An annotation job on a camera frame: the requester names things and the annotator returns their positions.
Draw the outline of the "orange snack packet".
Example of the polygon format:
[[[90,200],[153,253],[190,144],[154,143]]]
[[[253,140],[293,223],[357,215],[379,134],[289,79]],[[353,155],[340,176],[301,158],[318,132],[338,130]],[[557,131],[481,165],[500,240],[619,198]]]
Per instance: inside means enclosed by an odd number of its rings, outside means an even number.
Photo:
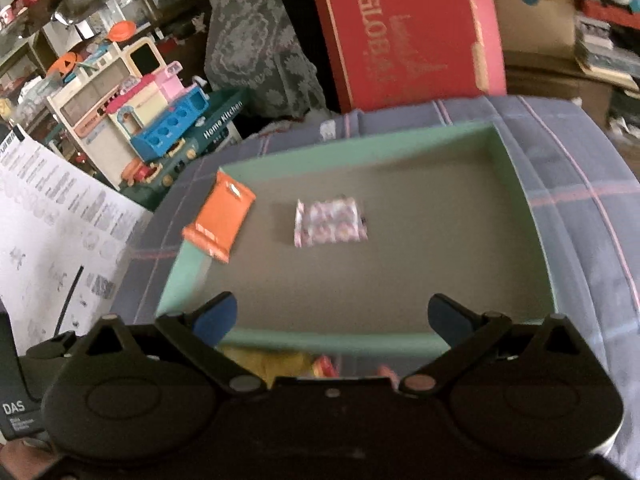
[[[250,188],[218,170],[200,212],[183,228],[183,239],[209,257],[228,263],[232,246],[255,200]]]

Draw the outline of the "pink patterned snack packet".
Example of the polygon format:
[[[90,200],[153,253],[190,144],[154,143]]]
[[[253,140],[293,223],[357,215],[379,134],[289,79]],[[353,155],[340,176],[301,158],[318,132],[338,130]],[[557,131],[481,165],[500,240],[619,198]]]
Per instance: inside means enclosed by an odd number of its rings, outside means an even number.
[[[354,198],[297,202],[293,234],[295,247],[363,242],[367,239],[366,220]]]

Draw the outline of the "mint green cardboard box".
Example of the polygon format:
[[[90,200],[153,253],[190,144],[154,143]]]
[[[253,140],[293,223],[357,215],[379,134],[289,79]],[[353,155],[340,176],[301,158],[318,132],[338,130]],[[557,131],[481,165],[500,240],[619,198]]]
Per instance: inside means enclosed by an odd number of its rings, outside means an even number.
[[[160,313],[231,292],[228,344],[436,356],[441,292],[537,322],[555,308],[540,235],[484,122],[334,141],[224,168],[255,193],[228,262],[183,244]]]

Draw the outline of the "white printed instruction sheet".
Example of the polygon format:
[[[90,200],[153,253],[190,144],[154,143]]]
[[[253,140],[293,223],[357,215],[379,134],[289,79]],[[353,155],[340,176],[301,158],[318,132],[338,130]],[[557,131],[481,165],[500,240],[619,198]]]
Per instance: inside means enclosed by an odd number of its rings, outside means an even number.
[[[87,333],[152,214],[32,140],[1,137],[1,300],[16,348]]]

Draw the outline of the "plaid blue bed cover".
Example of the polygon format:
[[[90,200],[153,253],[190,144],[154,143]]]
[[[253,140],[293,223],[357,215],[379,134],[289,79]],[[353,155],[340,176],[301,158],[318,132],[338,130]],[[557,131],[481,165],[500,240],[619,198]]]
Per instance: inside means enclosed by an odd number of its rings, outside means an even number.
[[[546,252],[558,309],[612,377],[625,419],[610,456],[639,472],[639,183],[602,130],[578,106],[533,96],[436,100],[378,112],[309,119],[255,134],[194,162],[137,242],[113,311],[128,323],[154,318],[178,255],[181,229],[220,167],[245,159],[411,128],[489,122],[514,163]]]

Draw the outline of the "toy kitchen playset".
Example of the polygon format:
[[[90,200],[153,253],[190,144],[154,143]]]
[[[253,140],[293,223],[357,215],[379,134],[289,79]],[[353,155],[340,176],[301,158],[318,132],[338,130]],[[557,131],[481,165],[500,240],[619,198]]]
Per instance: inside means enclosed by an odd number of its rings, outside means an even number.
[[[191,162],[241,140],[234,120],[247,91],[206,92],[181,72],[149,39],[126,48],[103,41],[86,58],[68,52],[48,70],[60,86],[47,107],[78,159],[149,210]]]

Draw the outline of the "grey lace patterned cushion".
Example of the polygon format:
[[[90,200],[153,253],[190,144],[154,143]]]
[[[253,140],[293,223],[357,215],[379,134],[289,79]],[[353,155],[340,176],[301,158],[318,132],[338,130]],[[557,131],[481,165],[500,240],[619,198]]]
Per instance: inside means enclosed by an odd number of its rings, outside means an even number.
[[[282,0],[217,2],[204,70],[215,90],[247,90],[264,117],[302,118],[326,109],[316,66],[304,55]]]

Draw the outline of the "red Global cardboard box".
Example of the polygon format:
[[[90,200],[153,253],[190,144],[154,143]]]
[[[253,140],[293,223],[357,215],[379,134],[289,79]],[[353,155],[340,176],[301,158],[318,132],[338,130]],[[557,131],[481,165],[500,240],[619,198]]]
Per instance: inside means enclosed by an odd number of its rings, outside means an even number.
[[[506,94],[494,0],[314,0],[342,112]]]

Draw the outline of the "brown cardboard box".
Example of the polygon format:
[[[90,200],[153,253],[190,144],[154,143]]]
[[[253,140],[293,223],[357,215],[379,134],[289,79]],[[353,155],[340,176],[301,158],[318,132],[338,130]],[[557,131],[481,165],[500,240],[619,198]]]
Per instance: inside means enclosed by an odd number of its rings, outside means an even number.
[[[574,0],[494,0],[503,50],[571,58]]]

